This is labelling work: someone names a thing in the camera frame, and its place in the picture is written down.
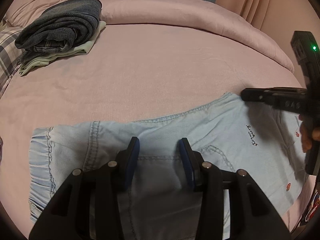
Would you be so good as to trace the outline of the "right hand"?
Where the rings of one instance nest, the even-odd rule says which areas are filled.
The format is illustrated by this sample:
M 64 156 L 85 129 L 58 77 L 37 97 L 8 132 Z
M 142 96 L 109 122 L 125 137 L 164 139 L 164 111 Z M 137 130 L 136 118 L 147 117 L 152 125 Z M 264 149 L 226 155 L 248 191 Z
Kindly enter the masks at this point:
M 313 141 L 320 141 L 320 129 L 316 127 L 312 132 L 309 132 L 304 124 L 304 116 L 299 115 L 299 120 L 302 122 L 300 125 L 302 149 L 303 152 L 306 153 L 312 148 Z

